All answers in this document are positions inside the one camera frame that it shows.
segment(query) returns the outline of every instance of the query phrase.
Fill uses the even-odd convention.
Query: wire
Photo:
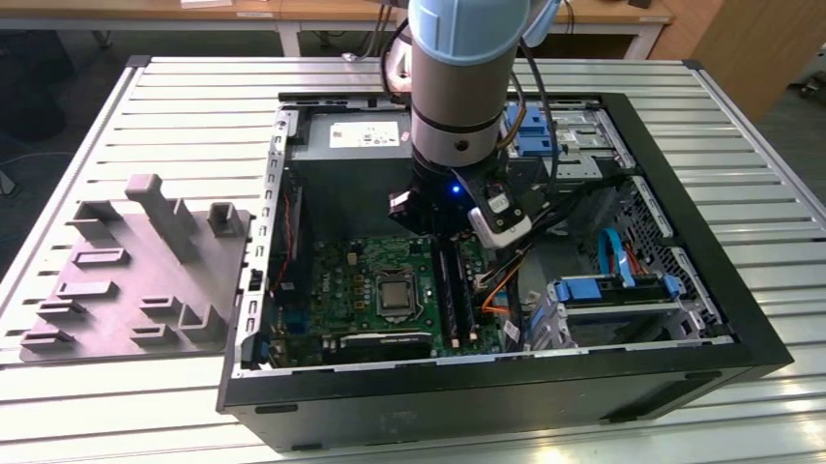
[[[387,14],[384,15],[384,20],[382,21],[382,27],[378,31],[378,41],[376,41],[376,45],[380,44],[380,46],[376,47],[376,52],[380,52],[386,47],[387,47],[387,43],[382,40],[380,36],[384,35],[384,31],[387,30],[387,24],[390,23],[390,15],[392,14],[392,7],[387,8]]]
[[[511,124],[511,130],[507,132],[499,143],[495,144],[496,150],[502,150],[507,148],[507,146],[516,138],[516,134],[519,133],[519,127],[522,126],[522,122],[526,120],[526,115],[528,114],[528,104],[526,103],[526,93],[522,88],[522,84],[519,83],[519,78],[516,77],[516,73],[511,72],[511,80],[514,81],[514,87],[516,88],[516,95],[519,96],[519,114],[516,114],[516,119]]]
[[[368,56],[374,56],[374,52],[375,52],[375,45],[378,42],[378,30],[382,27],[382,21],[383,21],[383,16],[384,16],[384,5],[382,5],[378,9],[378,19],[375,20],[375,28],[374,28],[374,36],[371,37],[371,44],[367,47],[367,51],[364,52],[364,55],[362,55],[362,58],[366,58]]]
[[[514,269],[511,269],[510,273],[507,273],[507,275],[504,276],[504,279],[499,282],[499,284],[492,289],[491,294],[486,298],[486,302],[482,304],[482,312],[486,312],[486,313],[499,312],[499,313],[510,314],[511,311],[508,308],[502,307],[502,306],[491,306],[491,301],[492,301],[492,297],[495,297],[495,294],[499,293],[499,290],[502,290],[502,287],[504,287],[504,284],[507,283],[507,281],[511,279],[516,271],[519,271],[519,267],[522,266],[522,263],[524,263],[524,261],[526,261],[524,259],[519,261],[516,266],[514,266]]]
[[[566,26],[566,34],[572,34],[572,27],[576,23],[576,15],[572,12],[572,6],[570,5],[570,0],[564,0],[566,7],[568,8],[568,24]]]
[[[616,187],[622,185],[628,176],[624,174],[616,174],[610,176],[599,181],[588,182],[578,186],[562,199],[556,201],[552,205],[550,205],[544,211],[536,216],[535,221],[532,222],[531,231],[523,236],[519,240],[514,252],[500,265],[495,266],[494,271],[490,271],[486,276],[482,277],[480,282],[484,283],[490,281],[494,277],[496,277],[506,269],[510,269],[516,260],[524,259],[526,254],[531,250],[535,244],[535,238],[542,234],[547,229],[559,224],[566,218],[568,218],[572,210],[582,200],[590,193],[599,189],[607,189],[611,187]]]
[[[542,73],[539,72],[539,66],[536,65],[535,60],[532,59],[531,49],[528,48],[528,44],[524,39],[519,39],[519,48],[522,49],[523,54],[526,55],[526,60],[528,60],[528,66],[531,67],[532,79],[536,83],[536,89],[539,91],[539,98],[542,100],[542,109],[544,111],[544,120],[547,123],[548,135],[551,137],[551,172],[550,178],[547,181],[547,191],[548,194],[554,192],[554,187],[556,184],[556,173],[559,172],[559,140],[556,138],[556,125],[554,124],[554,115],[551,113],[551,103],[547,98],[547,93],[544,92],[544,82],[542,81]]]
[[[19,157],[13,157],[12,159],[7,159],[5,161],[0,162],[0,166],[5,166],[7,164],[24,160],[27,158],[45,157],[45,156],[53,156],[53,155],[75,155],[75,154],[72,152],[27,153],[25,155],[20,155]]]
[[[384,94],[387,94],[391,98],[392,98],[392,92],[390,91],[390,84],[387,83],[387,53],[390,53],[390,47],[396,42],[396,39],[399,39],[399,36],[402,35],[402,31],[404,31],[407,27],[408,27],[408,19],[404,18],[404,21],[402,21],[402,23],[399,24],[399,27],[396,27],[396,30],[392,33],[392,37],[390,38],[390,41],[384,43],[384,48],[380,53],[380,59],[379,59],[379,64],[378,64],[378,67],[379,67],[378,73],[380,74],[380,77],[382,77],[382,89],[384,89]]]
[[[290,197],[287,192],[284,191],[284,227],[287,228],[287,256],[284,257],[284,264],[282,265],[282,271],[279,272],[279,276],[270,287],[270,295],[275,295],[275,291],[279,289],[279,285],[282,284],[282,279],[284,278],[284,274],[287,273],[287,266],[290,265],[290,260],[294,258],[294,228],[290,224]]]

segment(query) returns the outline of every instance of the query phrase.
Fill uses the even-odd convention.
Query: floor
[[[132,55],[168,56],[278,56],[278,35],[267,32],[116,32],[113,46],[100,50],[92,35],[63,32],[60,38],[77,73],[55,89],[67,116],[63,132],[49,140],[20,143],[0,132],[0,167],[23,186],[15,199],[0,198],[0,276],[15,259],[25,233],[57,185],[71,154],[77,149],[95,121],[127,59]],[[355,50],[364,33],[330,38],[331,44],[312,33],[302,33],[302,50],[307,55],[336,56]],[[758,129],[783,155],[821,201],[826,201],[826,104],[805,101],[787,91]],[[3,164],[15,156],[56,153]]]

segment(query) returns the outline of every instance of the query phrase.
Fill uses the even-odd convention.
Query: black cable
[[[531,231],[519,239],[514,247],[514,252],[507,259],[500,260],[494,264],[495,271],[482,278],[482,282],[487,282],[503,271],[512,268],[514,264],[526,256],[528,250],[535,245],[535,238],[551,227],[566,220],[572,213],[579,201],[587,197],[594,191],[620,186],[628,180],[624,174],[616,174],[599,181],[588,182],[578,186],[566,196],[563,196],[532,221]]]
[[[556,173],[559,172],[559,139],[556,138],[556,124],[554,123],[554,114],[551,113],[551,102],[547,98],[547,93],[544,92],[544,82],[542,81],[542,73],[539,72],[539,67],[536,65],[535,60],[532,59],[531,49],[528,48],[528,44],[524,39],[519,39],[519,48],[522,49],[523,54],[526,55],[526,60],[528,60],[528,66],[531,67],[532,79],[536,82],[536,89],[539,91],[539,99],[542,100],[542,110],[544,111],[544,120],[547,123],[547,131],[550,132],[551,137],[551,173],[547,181],[547,191],[548,194],[554,193],[554,186],[556,184]]]
[[[568,8],[568,25],[566,26],[566,33],[572,34],[572,27],[574,27],[574,24],[576,23],[576,15],[572,12],[572,6],[570,5],[570,0],[564,0],[564,2],[566,2],[566,7]]]
[[[392,14],[392,7],[387,8],[387,15],[384,16],[384,20],[382,21],[382,27],[378,30],[378,40],[376,40],[376,45],[378,45],[378,50],[376,52],[380,53],[382,50],[387,47],[387,43],[386,41],[382,40],[382,36],[384,35],[384,31],[387,30],[387,24],[390,23],[390,15]]]
[[[338,51],[339,53],[346,53],[344,50],[342,49],[340,46],[338,46],[335,43],[332,43],[327,37],[324,37],[320,32],[316,31],[310,31],[312,32],[312,35],[315,37],[319,38],[319,41],[322,41],[322,47],[324,48],[326,46],[331,46],[332,48],[335,48],[335,51]]]
[[[402,24],[399,24],[399,27],[396,27],[396,30],[392,33],[392,37],[390,38],[390,41],[384,43],[384,47],[379,55],[378,73],[380,74],[380,77],[382,77],[382,89],[384,89],[384,94],[387,94],[387,96],[390,96],[391,99],[392,99],[392,92],[390,91],[390,84],[387,83],[387,54],[390,53],[390,48],[392,44],[396,42],[396,39],[399,39],[399,36],[402,35],[402,32],[404,31],[407,27],[408,27],[408,19],[404,18],[404,21],[402,21]]]

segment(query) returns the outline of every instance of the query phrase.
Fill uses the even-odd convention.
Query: aluminum profile table
[[[709,462],[826,457],[823,207],[705,71],[679,62],[542,61],[551,91],[623,92],[790,347],[795,363],[662,419],[335,450],[340,462]],[[524,63],[523,83],[532,83]],[[156,172],[192,211],[256,211],[282,92],[379,90],[374,62],[153,58],[128,67],[0,286],[0,462],[248,463],[284,458],[215,412],[221,357],[20,364],[21,333],[77,237],[79,200]]]

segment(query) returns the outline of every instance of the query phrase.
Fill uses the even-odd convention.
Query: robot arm
[[[530,216],[504,179],[506,159],[496,143],[519,40],[524,35],[532,44],[540,42],[559,3],[410,2],[412,157],[419,193],[440,211],[458,209],[467,215],[483,245],[491,248],[507,247],[531,230]],[[458,186],[464,201],[448,194],[458,193]],[[438,235],[452,231],[435,228]]]

